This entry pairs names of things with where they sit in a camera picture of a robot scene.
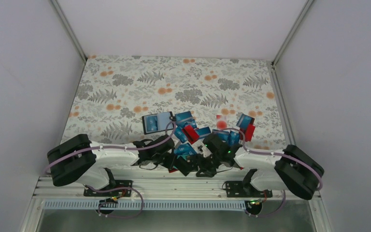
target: black mounting plate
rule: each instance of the black mounting plate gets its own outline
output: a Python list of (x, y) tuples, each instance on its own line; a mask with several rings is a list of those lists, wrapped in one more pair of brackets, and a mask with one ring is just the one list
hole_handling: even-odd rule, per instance
[(246, 198), (246, 197), (258, 197), (264, 198), (267, 194), (267, 198), (272, 197), (272, 191), (258, 191), (252, 185), (247, 186), (248, 193), (244, 190), (242, 181), (226, 181), (224, 182), (224, 190), (227, 192), (227, 197), (232, 198)]
[[(132, 187), (133, 186), (133, 181), (132, 180), (115, 180), (116, 181), (116, 187), (109, 187), (106, 186), (102, 188), (101, 190), (109, 190), (109, 189), (114, 189), (117, 187)], [(116, 190), (112, 192), (105, 192), (105, 193), (98, 193), (94, 192), (91, 189), (86, 189), (83, 192), (83, 196), (85, 197), (114, 197), (114, 196), (119, 196), (122, 193), (123, 190)], [(124, 197), (130, 197), (131, 196), (131, 190), (126, 190), (126, 193), (124, 194)]]

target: gray wall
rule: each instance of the gray wall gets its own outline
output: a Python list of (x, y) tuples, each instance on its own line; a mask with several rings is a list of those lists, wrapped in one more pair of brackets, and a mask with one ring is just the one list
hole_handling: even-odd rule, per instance
[(0, 232), (19, 231), (82, 69), (49, 1), (0, 1)]
[(335, 231), (371, 231), (371, 1), (317, 0), (277, 65)]

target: floral pattern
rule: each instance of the floral pattern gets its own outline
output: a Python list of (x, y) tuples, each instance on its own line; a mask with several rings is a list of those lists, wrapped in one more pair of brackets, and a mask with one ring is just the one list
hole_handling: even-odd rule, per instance
[(144, 135), (141, 117), (191, 111), (200, 128), (216, 129), (216, 115), (236, 127), (241, 114), (255, 118), (249, 147), (280, 149), (285, 138), (263, 60), (90, 56), (62, 142), (79, 133), (93, 141), (124, 144)]

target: purple cable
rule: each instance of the purple cable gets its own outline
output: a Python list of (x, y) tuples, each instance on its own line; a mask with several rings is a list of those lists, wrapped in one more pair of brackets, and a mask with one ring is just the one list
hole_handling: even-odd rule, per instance
[[(174, 122), (170, 122), (170, 123), (167, 124), (167, 126), (166, 126), (166, 134), (167, 134), (167, 130), (168, 130), (168, 127), (169, 127), (170, 124), (173, 124), (173, 129), (172, 129), (171, 134), (170, 134), (167, 138), (165, 138), (163, 141), (161, 141), (160, 143), (157, 143), (157, 144), (154, 144), (154, 145), (151, 145), (151, 146), (140, 147), (140, 148), (136, 148), (136, 147), (128, 147), (126, 150), (129, 150), (129, 151), (142, 151), (142, 150), (147, 150), (147, 149), (150, 149), (150, 148), (153, 148), (153, 147), (156, 147), (156, 146), (160, 146), (161, 144), (167, 142), (171, 137), (174, 136), (174, 130), (175, 130), (175, 128), (176, 128), (176, 124), (175, 124)], [(125, 149), (123, 146), (117, 146), (117, 145), (104, 145), (104, 146), (103, 146), (103, 149), (111, 149), (111, 148), (112, 148), (112, 149), (122, 149), (122, 150)], [(100, 146), (94, 146), (94, 147), (88, 147), (88, 148), (83, 148), (83, 149), (80, 149), (80, 150), (74, 151), (74, 152), (72, 152), (72, 153), (70, 153), (70, 154), (67, 154), (67, 155), (65, 155), (65, 156), (63, 156), (63, 157), (61, 157), (61, 158), (59, 158), (59, 159), (57, 159), (57, 160), (51, 162), (49, 165), (47, 165), (47, 166), (45, 167), (45, 169), (43, 170), (43, 172), (44, 172), (45, 174), (49, 174), (49, 173), (47, 173), (47, 171), (48, 171), (51, 167), (55, 166), (56, 164), (58, 164), (58, 163), (60, 163), (60, 162), (62, 162), (62, 161), (64, 161), (64, 160), (66, 160), (66, 159), (68, 159), (68, 158), (70, 158), (70, 157), (73, 157), (73, 156), (79, 155), (80, 153), (83, 153), (83, 152), (86, 152), (86, 151), (91, 151), (91, 150), (98, 150), (98, 149), (101, 149), (101, 147), (100, 147)]]
[(105, 216), (105, 217), (107, 217), (107, 218), (130, 219), (130, 218), (135, 218), (135, 217), (137, 217), (137, 216), (140, 215), (140, 214), (142, 213), (142, 211), (143, 211), (143, 208), (144, 208), (144, 199), (143, 199), (143, 196), (140, 194), (140, 192), (138, 192), (137, 190), (135, 190), (135, 189), (133, 189), (133, 188), (130, 188), (130, 187), (118, 187), (118, 188), (113, 188), (113, 189), (109, 189), (109, 190), (97, 190), (97, 189), (94, 189), (94, 188), (91, 187), (91, 186), (87, 186), (87, 187), (88, 187), (89, 189), (95, 191), (95, 192), (98, 192), (98, 193), (112, 192), (112, 191), (122, 190), (122, 189), (132, 190), (132, 191), (135, 191), (135, 192), (139, 195), (139, 197), (140, 197), (140, 199), (141, 199), (141, 201), (142, 201), (142, 204), (141, 204), (141, 206), (140, 206), (140, 210), (139, 210), (136, 214), (134, 214), (134, 215), (130, 215), (130, 216), (113, 216), (113, 215), (102, 214), (102, 213), (100, 212), (100, 208), (101, 208), (102, 206), (104, 206), (105, 204), (109, 204), (109, 203), (111, 203), (111, 202), (103, 202), (103, 203), (99, 204), (99, 207), (98, 207), (98, 213), (99, 213), (100, 215), (103, 215), (103, 216)]
[[(285, 190), (282, 191), (282, 194), (283, 194), (283, 197), (282, 197), (282, 202), (281, 202), (281, 205), (279, 205), (279, 207), (272, 213), (269, 213), (269, 214), (265, 214), (265, 215), (254, 215), (253, 217), (257, 217), (257, 218), (267, 218), (269, 216), (272, 216), (276, 213), (278, 213), (279, 211), (281, 211), (281, 209), (285, 206), (286, 204), (286, 194), (285, 194)], [(248, 214), (249, 217), (251, 217), (251, 214), (245, 209), (244, 210), (246, 212), (246, 214)]]
[[(272, 156), (272, 153), (271, 152), (252, 151), (252, 150), (249, 150), (248, 148), (246, 148), (246, 146), (245, 146), (245, 134), (242, 131), (240, 131), (239, 129), (236, 129), (236, 128), (225, 128), (223, 130), (219, 130), (218, 132), (225, 131), (225, 130), (238, 131), (243, 136), (243, 148), (244, 148), (244, 150), (249, 151), (250, 153), (256, 154), (256, 155)], [(300, 165), (304, 166), (306, 169), (308, 169), (309, 171), (311, 171), (312, 174), (314, 174), (315, 177), (318, 179), (318, 181), (319, 181), (319, 187), (316, 190), (320, 190), (322, 188), (322, 186), (323, 186), (323, 184), (322, 184), (322, 178), (321, 178), (321, 176), (311, 166), (309, 166), (308, 164), (302, 162), (301, 160), (299, 160), (297, 158), (294, 158), (294, 157), (289, 156), (289, 155), (286, 155), (286, 154), (274, 152), (273, 155), (275, 155), (275, 156), (282, 156), (284, 158), (290, 159), (290, 160), (295, 161), (295, 162), (299, 163)]]

